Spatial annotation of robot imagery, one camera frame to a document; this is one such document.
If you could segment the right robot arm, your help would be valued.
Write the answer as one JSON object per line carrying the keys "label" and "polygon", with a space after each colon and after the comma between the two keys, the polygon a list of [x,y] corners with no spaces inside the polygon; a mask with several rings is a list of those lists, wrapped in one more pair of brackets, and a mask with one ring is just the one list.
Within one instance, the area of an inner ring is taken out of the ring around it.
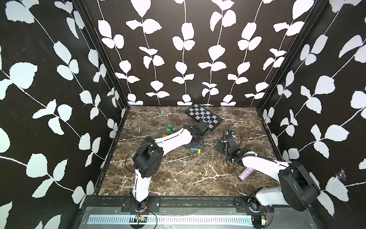
{"label": "right robot arm", "polygon": [[246,204],[252,212],[270,205],[290,206],[302,212],[320,196],[320,188],[301,163],[277,161],[240,148],[233,134],[225,128],[216,144],[217,151],[225,154],[226,162],[259,171],[279,182],[278,187],[259,187],[250,194]]}

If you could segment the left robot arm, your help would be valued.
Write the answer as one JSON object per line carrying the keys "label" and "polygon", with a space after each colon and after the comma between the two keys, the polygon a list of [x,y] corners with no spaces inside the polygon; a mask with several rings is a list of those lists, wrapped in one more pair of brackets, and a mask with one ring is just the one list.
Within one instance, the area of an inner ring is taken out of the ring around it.
{"label": "left robot arm", "polygon": [[204,136],[209,130],[208,124],[201,121],[194,126],[186,125],[179,131],[162,138],[145,138],[133,156],[135,183],[132,199],[139,208],[149,197],[151,177],[160,168],[163,156]]}

